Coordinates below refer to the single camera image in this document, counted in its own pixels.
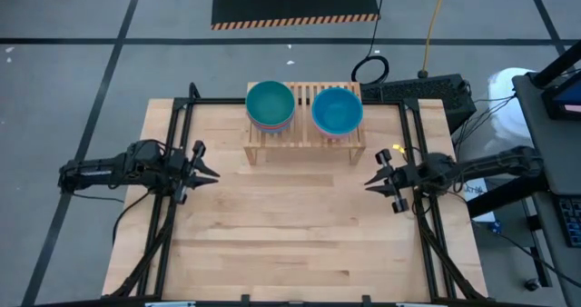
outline wooden tabletop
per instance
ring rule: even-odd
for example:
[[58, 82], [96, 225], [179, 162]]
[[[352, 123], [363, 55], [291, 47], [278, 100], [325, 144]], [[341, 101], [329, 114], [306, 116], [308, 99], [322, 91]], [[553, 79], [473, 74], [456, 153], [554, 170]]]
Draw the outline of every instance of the wooden tabletop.
[[[168, 99], [150, 101], [143, 139], [165, 141], [171, 106]], [[453, 154], [441, 101], [420, 101], [420, 108], [429, 150]], [[196, 105], [188, 152], [203, 140], [204, 162], [222, 177], [178, 206], [163, 298], [360, 302], [369, 294], [374, 302], [428, 302], [414, 215], [394, 214], [392, 199], [363, 186], [378, 170], [374, 154], [404, 144], [399, 112], [366, 105], [364, 118], [367, 150], [356, 166], [343, 152], [300, 150], [264, 152], [250, 166], [241, 147], [244, 106]], [[414, 134], [411, 114], [409, 120]], [[394, 165], [405, 163], [396, 151], [392, 156]], [[144, 192], [130, 187], [125, 205]], [[411, 192], [403, 193], [411, 202]], [[487, 294], [466, 205], [452, 195], [439, 203], [450, 257]], [[103, 293], [114, 291], [142, 257], [152, 207], [153, 197], [121, 220]], [[434, 263], [445, 296], [435, 255]], [[151, 270], [147, 292], [157, 261]]]

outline stacked bowls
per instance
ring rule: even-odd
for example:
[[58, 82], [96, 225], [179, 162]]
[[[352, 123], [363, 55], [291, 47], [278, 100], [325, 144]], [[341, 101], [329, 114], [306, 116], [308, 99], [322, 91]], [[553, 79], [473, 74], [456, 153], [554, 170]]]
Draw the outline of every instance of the stacked bowls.
[[340, 139], [355, 130], [363, 118], [361, 100], [351, 91], [334, 87], [323, 90], [311, 107], [317, 129], [330, 139]]
[[256, 84], [246, 96], [248, 117], [254, 126], [268, 134], [276, 134], [288, 128], [294, 111], [292, 91], [276, 81]]

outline wooden dish rack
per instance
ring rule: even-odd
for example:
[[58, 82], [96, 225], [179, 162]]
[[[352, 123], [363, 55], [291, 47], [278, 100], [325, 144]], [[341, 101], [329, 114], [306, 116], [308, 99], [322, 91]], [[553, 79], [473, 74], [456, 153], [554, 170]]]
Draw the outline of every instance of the wooden dish rack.
[[[257, 83], [248, 83], [248, 91]], [[352, 91], [361, 99], [359, 83], [284, 83], [294, 94], [295, 115], [288, 129], [278, 134], [266, 134], [248, 120], [244, 129], [242, 146], [251, 165], [257, 161], [258, 151], [266, 149], [343, 149], [349, 151], [350, 163], [358, 163], [365, 151], [365, 127], [363, 121], [349, 136], [329, 139], [315, 127], [310, 113], [313, 98], [325, 89], [341, 87]]]

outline black and yellow striped mat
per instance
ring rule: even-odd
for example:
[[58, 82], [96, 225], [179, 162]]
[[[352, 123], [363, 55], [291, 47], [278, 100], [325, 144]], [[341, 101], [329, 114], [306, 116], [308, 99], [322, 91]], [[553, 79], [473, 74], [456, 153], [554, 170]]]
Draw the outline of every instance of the black and yellow striped mat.
[[212, 30], [375, 21], [376, 0], [213, 0]]

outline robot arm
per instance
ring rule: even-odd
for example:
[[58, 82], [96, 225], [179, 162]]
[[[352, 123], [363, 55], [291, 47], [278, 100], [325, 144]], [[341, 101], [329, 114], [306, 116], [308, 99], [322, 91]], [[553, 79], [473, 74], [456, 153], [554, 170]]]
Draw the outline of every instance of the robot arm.
[[367, 184], [383, 180], [383, 185], [371, 186], [366, 190], [394, 196], [392, 204], [395, 213], [408, 209], [407, 201], [401, 197], [400, 189], [418, 187], [424, 193], [444, 194], [448, 188], [465, 181], [508, 173], [512, 175], [536, 176], [543, 170], [543, 162], [537, 151], [530, 147], [518, 146], [495, 155], [471, 161], [456, 163], [451, 156], [443, 153], [428, 153], [419, 165], [408, 163], [393, 168], [389, 164], [391, 155], [384, 149], [376, 154], [382, 165], [377, 174]]
[[173, 196], [177, 203], [185, 203], [187, 188], [217, 183], [218, 180], [198, 176], [196, 171], [219, 177], [202, 160], [206, 151], [202, 141], [196, 141], [191, 160], [182, 149], [166, 147], [159, 142], [142, 140], [130, 144], [125, 153], [113, 158], [88, 161], [69, 161], [59, 170], [58, 185], [65, 193], [73, 193], [92, 185], [139, 184], [148, 190]]

